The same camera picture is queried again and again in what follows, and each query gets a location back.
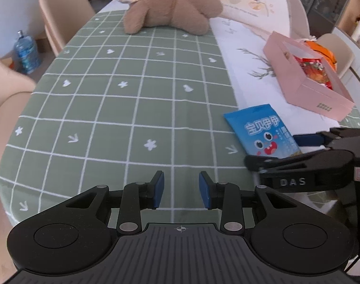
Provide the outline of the red chicken snack pouch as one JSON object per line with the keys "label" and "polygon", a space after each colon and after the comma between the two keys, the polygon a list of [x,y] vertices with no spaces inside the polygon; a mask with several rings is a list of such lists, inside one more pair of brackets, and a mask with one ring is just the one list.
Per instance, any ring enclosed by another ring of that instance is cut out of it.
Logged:
{"label": "red chicken snack pouch", "polygon": [[307,78],[324,85],[330,90],[333,90],[331,81],[326,73],[325,67],[319,58],[300,58],[294,56]]}

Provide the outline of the blue white snack bag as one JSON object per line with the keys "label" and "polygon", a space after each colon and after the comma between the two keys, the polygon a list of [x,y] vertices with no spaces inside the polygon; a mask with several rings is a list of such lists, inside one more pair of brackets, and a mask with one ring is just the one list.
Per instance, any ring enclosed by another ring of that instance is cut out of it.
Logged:
{"label": "blue white snack bag", "polygon": [[271,105],[224,114],[247,155],[287,158],[301,154],[290,131]]}

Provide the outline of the pink cardboard gift box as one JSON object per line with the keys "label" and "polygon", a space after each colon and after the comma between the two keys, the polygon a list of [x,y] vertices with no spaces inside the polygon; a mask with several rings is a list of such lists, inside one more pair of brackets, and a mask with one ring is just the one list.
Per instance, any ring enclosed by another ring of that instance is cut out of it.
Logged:
{"label": "pink cardboard gift box", "polygon": [[[342,121],[353,109],[354,102],[326,59],[301,42],[272,32],[264,53],[270,62],[285,100],[314,113]],[[329,89],[307,77],[297,58],[320,59],[332,87]]]}

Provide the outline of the orange basketball pattern bag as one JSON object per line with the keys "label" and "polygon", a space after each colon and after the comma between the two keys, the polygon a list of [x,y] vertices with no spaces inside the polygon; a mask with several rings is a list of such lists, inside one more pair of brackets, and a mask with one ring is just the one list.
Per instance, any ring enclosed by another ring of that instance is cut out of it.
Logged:
{"label": "orange basketball pattern bag", "polygon": [[326,59],[326,61],[330,64],[332,69],[337,71],[337,60],[336,60],[335,54],[333,54],[333,52],[331,50],[318,44],[314,40],[303,40],[303,43],[304,43],[304,45],[308,46],[315,52],[322,55]]}

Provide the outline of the beige dining chair right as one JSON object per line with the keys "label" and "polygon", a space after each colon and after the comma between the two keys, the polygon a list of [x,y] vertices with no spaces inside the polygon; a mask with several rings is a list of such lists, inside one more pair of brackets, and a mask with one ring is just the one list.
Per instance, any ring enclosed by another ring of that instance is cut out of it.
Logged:
{"label": "beige dining chair right", "polygon": [[354,54],[350,47],[340,37],[332,33],[320,36],[316,42],[334,54],[337,61],[337,76],[342,78],[354,60]]}

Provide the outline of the beige dining chair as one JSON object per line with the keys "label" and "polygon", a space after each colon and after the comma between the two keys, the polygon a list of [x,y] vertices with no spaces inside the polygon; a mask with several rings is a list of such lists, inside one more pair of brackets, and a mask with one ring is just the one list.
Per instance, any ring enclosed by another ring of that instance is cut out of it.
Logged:
{"label": "beige dining chair", "polygon": [[39,7],[55,56],[95,15],[88,0],[39,0]]}
{"label": "beige dining chair", "polygon": [[316,42],[334,54],[337,61],[337,76],[342,78],[354,60],[354,54],[350,47],[340,37],[332,33],[320,36]]}

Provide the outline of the green grid tablecloth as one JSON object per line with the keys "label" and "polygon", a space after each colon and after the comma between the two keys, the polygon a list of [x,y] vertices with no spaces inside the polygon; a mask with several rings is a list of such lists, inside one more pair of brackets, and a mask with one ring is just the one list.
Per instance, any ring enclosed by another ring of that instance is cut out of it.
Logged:
{"label": "green grid tablecloth", "polygon": [[165,174],[144,222],[218,222],[198,175],[254,181],[224,114],[240,110],[212,29],[127,35],[123,11],[94,16],[40,79],[0,163],[0,198],[17,224],[96,185],[120,190]]}

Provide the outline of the white printed table runner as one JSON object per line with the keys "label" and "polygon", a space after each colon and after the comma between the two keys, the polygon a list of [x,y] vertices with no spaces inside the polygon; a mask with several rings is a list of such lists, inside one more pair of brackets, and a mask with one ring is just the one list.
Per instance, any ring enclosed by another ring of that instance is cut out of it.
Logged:
{"label": "white printed table runner", "polygon": [[335,120],[286,102],[264,55],[264,39],[229,19],[212,19],[210,24],[240,109],[270,104],[293,135],[327,131],[339,125]]}

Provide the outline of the white thermos bottle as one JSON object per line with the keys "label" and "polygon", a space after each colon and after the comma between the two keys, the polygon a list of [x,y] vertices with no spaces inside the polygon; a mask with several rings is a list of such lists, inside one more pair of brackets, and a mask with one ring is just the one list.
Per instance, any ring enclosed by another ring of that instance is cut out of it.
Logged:
{"label": "white thermos bottle", "polygon": [[355,29],[353,30],[351,35],[351,39],[355,42],[357,42],[359,38],[360,38],[360,18],[358,21],[356,21]]}

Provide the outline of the wooden display cabinet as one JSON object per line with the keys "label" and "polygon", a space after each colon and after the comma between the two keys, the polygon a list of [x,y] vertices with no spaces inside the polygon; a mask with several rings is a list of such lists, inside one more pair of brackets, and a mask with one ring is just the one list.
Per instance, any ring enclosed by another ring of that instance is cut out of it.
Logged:
{"label": "wooden display cabinet", "polygon": [[360,18],[360,0],[347,0],[335,27],[351,35],[356,28],[358,18]]}

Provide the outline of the white printed food cover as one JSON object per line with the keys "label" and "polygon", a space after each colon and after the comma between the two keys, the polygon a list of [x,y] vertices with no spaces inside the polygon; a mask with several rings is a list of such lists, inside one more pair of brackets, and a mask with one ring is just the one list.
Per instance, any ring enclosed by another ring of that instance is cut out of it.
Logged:
{"label": "white printed food cover", "polygon": [[241,22],[266,38],[278,32],[291,39],[309,39],[306,11],[301,0],[220,0],[220,16]]}

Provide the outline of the blue water jug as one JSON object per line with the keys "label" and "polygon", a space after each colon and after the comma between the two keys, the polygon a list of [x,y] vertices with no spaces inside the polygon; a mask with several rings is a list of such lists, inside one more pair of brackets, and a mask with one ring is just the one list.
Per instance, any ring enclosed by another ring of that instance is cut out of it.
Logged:
{"label": "blue water jug", "polygon": [[41,65],[39,52],[35,40],[18,31],[18,39],[14,44],[14,52],[19,63],[19,70],[24,74],[31,74]]}

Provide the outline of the brown plush rabbit toy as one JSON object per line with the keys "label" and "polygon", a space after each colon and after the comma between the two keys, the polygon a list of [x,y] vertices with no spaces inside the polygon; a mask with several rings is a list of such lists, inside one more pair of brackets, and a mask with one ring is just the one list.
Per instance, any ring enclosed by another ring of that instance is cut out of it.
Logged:
{"label": "brown plush rabbit toy", "polygon": [[129,5],[124,31],[137,34],[142,28],[171,26],[193,35],[204,35],[210,19],[223,11],[221,0],[117,0]]}

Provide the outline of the beige dining chair left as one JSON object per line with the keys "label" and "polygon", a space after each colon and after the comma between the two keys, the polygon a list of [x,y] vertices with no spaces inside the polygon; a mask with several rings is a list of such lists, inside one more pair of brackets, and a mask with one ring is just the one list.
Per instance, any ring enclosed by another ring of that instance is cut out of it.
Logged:
{"label": "beige dining chair left", "polygon": [[88,0],[39,0],[39,7],[55,56],[95,15]]}

